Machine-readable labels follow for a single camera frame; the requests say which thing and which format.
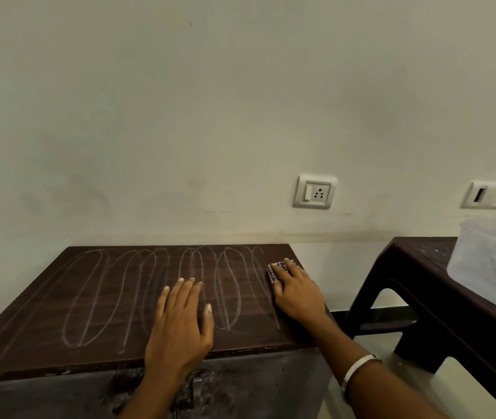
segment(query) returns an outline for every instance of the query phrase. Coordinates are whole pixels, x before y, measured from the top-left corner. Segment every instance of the chalk eraser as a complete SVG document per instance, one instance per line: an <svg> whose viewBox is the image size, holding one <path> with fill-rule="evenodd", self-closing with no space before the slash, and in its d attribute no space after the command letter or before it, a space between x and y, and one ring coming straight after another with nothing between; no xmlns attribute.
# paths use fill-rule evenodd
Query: chalk eraser
<svg viewBox="0 0 496 419"><path fill-rule="evenodd" d="M294 266L296 266L296 262L294 260L291 260L291 262L293 262L294 263ZM289 272L289 274L291 274L290 271L289 271L289 268L285 265L285 262L278 261L275 264L278 267L282 267L287 272ZM273 268L271 267L271 264L267 265L267 274L269 275L269 280L271 281L271 285L273 285L275 283L275 281L277 280L277 275L275 275L275 272L273 272Z"/></svg>

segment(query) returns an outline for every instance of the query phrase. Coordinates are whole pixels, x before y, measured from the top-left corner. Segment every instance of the wood grain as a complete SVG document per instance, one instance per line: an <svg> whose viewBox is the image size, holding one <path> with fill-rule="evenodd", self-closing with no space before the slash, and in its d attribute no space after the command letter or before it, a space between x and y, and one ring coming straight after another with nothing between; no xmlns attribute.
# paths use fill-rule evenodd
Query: wood grain
<svg viewBox="0 0 496 419"><path fill-rule="evenodd" d="M276 310L265 268L287 244L68 247L0 315L0 379L141 366L154 307L178 277L204 283L209 358L313 346Z"/></svg>

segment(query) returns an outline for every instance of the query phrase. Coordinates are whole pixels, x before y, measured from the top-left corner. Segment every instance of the cabinet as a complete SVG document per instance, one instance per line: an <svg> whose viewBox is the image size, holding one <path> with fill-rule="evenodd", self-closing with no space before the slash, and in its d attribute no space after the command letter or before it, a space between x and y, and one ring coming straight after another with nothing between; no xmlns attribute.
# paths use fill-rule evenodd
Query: cabinet
<svg viewBox="0 0 496 419"><path fill-rule="evenodd" d="M69 247L0 315L0 418L113 418L143 373L160 291L204 282L213 350L169 417L314 419L331 373L276 310L265 272L290 246Z"/></svg>

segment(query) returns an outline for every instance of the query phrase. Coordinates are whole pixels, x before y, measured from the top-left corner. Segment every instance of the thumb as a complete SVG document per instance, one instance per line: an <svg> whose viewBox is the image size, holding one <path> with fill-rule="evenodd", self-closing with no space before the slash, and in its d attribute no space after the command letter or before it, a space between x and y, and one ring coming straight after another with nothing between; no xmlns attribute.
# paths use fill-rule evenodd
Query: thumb
<svg viewBox="0 0 496 419"><path fill-rule="evenodd" d="M282 284L278 279L273 283L273 292L275 293L275 298L282 296Z"/></svg>
<svg viewBox="0 0 496 419"><path fill-rule="evenodd" d="M213 310L211 304L205 306L203 311L202 341L209 352L213 348L213 333L215 331L215 320L213 319Z"/></svg>

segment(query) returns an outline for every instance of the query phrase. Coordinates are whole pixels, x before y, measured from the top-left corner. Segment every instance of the baseboard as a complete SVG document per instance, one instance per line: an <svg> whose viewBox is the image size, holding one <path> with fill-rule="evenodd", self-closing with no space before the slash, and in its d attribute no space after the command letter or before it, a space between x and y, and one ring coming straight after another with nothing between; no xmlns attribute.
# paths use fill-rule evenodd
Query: baseboard
<svg viewBox="0 0 496 419"><path fill-rule="evenodd" d="M341 329L343 329L343 321L347 313L348 310L331 312ZM373 308L366 315L364 324L357 335L401 332L414 324L417 319L417 314L409 306Z"/></svg>

